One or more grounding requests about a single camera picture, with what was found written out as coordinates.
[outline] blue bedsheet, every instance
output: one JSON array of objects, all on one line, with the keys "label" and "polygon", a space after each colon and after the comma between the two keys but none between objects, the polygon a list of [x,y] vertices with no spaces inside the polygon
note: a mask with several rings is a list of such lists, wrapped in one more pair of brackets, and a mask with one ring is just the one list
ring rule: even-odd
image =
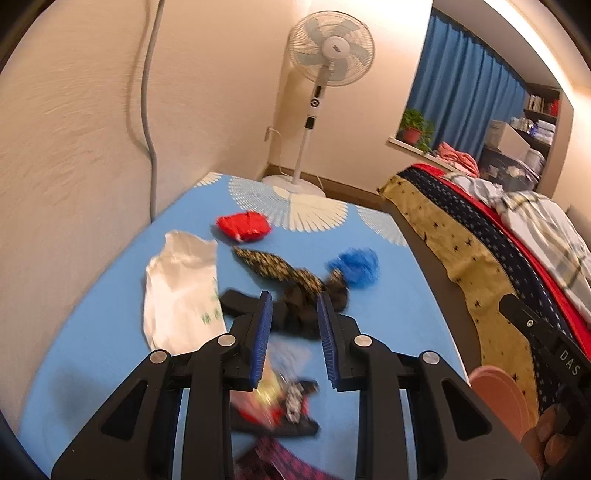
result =
[{"label": "blue bedsheet", "polygon": [[[278,254],[294,267],[308,268],[321,278],[328,274],[326,262],[339,253],[351,247],[372,248],[378,255],[380,279],[365,290],[352,290],[344,313],[358,321],[363,333],[380,339],[392,350],[415,356],[425,350],[437,351],[464,376],[437,303],[389,215],[335,200],[290,196],[258,182],[209,174],[138,235],[105,271],[67,319],[39,367],[18,437],[45,473],[50,473],[77,432],[148,354],[142,332],[145,267],[162,249],[166,232],[178,229],[218,240],[220,291],[232,287],[257,296],[266,289],[275,297],[279,295],[275,284],[256,277],[233,258],[230,247],[234,243],[215,227],[218,216],[241,209],[264,213],[274,224],[265,239],[250,247]],[[302,460],[352,479],[358,395],[338,394],[330,388],[320,342],[289,341],[312,352],[303,374],[320,384],[320,394],[311,399],[310,413],[321,431],[316,438],[282,443]],[[183,426],[181,414],[180,428]],[[253,441],[248,435],[234,434],[235,455]],[[177,453],[181,442],[179,435]],[[179,468],[175,468],[174,477],[180,477]]]}]

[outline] green leaves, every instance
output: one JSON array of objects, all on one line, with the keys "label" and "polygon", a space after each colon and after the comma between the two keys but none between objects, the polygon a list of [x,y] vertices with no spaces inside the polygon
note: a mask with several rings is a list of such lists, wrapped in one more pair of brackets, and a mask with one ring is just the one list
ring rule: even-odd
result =
[{"label": "green leaves", "polygon": [[430,120],[425,120],[423,114],[416,110],[416,108],[409,108],[404,112],[402,121],[400,122],[400,131],[414,128],[421,131],[423,134],[416,143],[415,147],[428,153],[431,151],[431,140],[433,139],[433,132],[435,131],[435,124]]}]

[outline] window sill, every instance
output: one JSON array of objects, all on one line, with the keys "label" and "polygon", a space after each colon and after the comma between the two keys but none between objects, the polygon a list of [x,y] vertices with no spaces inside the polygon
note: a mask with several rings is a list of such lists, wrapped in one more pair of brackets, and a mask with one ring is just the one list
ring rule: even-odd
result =
[{"label": "window sill", "polygon": [[412,145],[408,145],[407,143],[404,143],[403,141],[399,140],[398,138],[396,138],[394,136],[389,137],[388,142],[390,142],[391,144],[397,145],[399,147],[405,148],[409,152],[412,152],[415,155],[425,158],[426,160],[428,160],[428,163],[432,162],[434,164],[437,164],[439,167],[441,167],[442,170],[456,172],[456,173],[462,173],[458,169],[452,167],[450,164],[447,164],[444,161],[441,161],[441,159],[439,159],[431,154],[425,153],[424,151],[419,150],[417,147],[413,147]]}]

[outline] red plaid cloth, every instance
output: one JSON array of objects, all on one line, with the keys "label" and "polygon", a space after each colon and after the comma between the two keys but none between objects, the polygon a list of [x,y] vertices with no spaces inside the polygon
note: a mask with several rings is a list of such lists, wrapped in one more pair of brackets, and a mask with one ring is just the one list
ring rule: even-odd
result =
[{"label": "red plaid cloth", "polygon": [[302,462],[270,437],[259,438],[234,471],[235,480],[341,480]]}]

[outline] baseboard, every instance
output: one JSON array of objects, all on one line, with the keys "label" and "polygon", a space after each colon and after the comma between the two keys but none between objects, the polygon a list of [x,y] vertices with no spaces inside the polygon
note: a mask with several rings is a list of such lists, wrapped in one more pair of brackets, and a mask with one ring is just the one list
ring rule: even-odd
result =
[{"label": "baseboard", "polygon": [[[282,167],[283,172],[292,175],[293,169]],[[269,164],[265,170],[264,176],[267,175],[280,175],[279,167],[277,165]],[[301,178],[305,181],[309,181],[314,185],[319,185],[316,175],[302,172]],[[383,200],[377,193],[367,192],[351,185],[345,185],[331,179],[320,177],[322,185],[324,186],[324,193],[328,198],[340,200],[341,202],[353,203],[362,207],[371,208],[373,210],[382,210]]]}]

